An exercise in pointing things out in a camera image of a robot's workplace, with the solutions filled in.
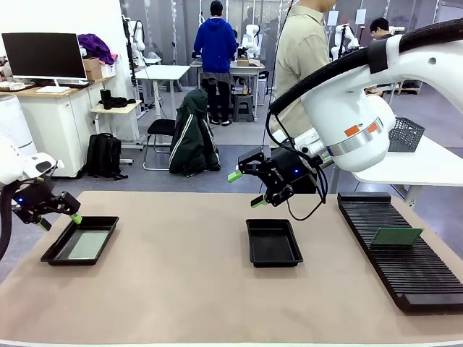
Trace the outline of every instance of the monitor screen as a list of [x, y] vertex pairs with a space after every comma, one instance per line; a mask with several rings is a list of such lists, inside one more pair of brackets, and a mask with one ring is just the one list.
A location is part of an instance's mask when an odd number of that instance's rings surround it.
[[1, 34], [14, 77], [86, 79], [76, 34]]

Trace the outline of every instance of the chair leg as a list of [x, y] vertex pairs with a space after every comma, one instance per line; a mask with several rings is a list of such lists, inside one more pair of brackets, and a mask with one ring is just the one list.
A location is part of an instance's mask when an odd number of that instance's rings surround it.
[[154, 145], [153, 145], [153, 149], [156, 153], [159, 153], [159, 154], [171, 154], [170, 151], [165, 151], [165, 150], [156, 150], [156, 134], [154, 134]]
[[[148, 135], [148, 138], [146, 139], [145, 154], [143, 156], [143, 168], [146, 171], [168, 171], [169, 170], [168, 168], [149, 168], [149, 167], [146, 166], [146, 155], [148, 154], [148, 147], [149, 147], [149, 143], [150, 143], [150, 138], [151, 138], [151, 135]], [[154, 145], [156, 146], [156, 136], [154, 136]]]

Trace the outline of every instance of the orange label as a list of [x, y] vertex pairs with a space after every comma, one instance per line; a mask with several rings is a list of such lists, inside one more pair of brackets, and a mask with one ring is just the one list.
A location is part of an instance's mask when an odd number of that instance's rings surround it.
[[378, 125], [376, 123], [373, 123], [368, 127], [368, 132], [375, 132], [376, 130], [378, 130]]
[[353, 127], [348, 128], [348, 130], [344, 130], [344, 133], [347, 135], [347, 137], [351, 137], [352, 135], [355, 135], [358, 132], [359, 132], [359, 127], [357, 125], [354, 125]]

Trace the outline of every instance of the purple cloth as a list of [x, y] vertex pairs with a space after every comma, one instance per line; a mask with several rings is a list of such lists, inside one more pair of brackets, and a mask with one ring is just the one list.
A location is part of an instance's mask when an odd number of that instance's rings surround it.
[[77, 37], [79, 38], [79, 44], [85, 48], [91, 56], [95, 56], [109, 65], [114, 64], [114, 59], [111, 57], [108, 46], [97, 35], [82, 34]]

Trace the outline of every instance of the blue hoodie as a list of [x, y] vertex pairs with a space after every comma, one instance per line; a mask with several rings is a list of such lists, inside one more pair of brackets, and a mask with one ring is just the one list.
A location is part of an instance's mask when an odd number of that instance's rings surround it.
[[205, 72], [227, 73], [230, 58], [237, 51], [231, 25], [222, 18], [206, 20], [197, 31], [195, 52], [201, 52]]

